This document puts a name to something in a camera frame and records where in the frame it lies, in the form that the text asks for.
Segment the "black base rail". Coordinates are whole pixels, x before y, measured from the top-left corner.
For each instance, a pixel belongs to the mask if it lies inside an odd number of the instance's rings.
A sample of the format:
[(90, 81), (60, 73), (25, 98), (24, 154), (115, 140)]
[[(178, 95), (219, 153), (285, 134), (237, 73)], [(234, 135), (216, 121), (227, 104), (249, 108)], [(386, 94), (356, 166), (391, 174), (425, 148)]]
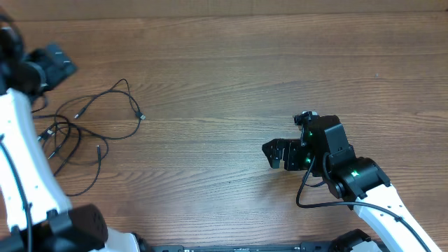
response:
[(360, 251), (383, 252), (389, 249), (357, 229), (332, 241), (302, 241), (299, 244), (235, 245), (235, 246), (152, 246), (143, 237), (134, 233), (140, 251), (147, 252), (333, 252)]

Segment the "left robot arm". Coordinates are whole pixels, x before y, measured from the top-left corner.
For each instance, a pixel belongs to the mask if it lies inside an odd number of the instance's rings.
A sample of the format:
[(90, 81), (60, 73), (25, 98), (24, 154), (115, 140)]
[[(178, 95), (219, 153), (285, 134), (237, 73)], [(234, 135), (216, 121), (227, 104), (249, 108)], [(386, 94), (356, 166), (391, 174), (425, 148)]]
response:
[(149, 251), (137, 234), (108, 227), (99, 209), (74, 208), (39, 145), (32, 104), (76, 72), (56, 44), (25, 52), (18, 28), (1, 15), (1, 191), (10, 235), (2, 251)]

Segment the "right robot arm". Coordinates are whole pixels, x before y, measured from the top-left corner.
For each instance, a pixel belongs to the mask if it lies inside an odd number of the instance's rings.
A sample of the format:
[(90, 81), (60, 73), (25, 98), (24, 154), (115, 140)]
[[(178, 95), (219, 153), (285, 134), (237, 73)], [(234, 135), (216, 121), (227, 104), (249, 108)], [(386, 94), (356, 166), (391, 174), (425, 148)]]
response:
[(362, 230), (347, 232), (332, 241), (303, 243), (300, 251), (439, 251), (409, 212), (383, 169), (372, 159), (358, 157), (336, 115), (304, 111), (294, 116), (301, 130), (298, 139), (273, 139), (262, 151), (273, 169), (305, 172), (320, 177), (334, 202), (296, 204), (302, 209), (348, 207), (364, 220), (379, 239)]

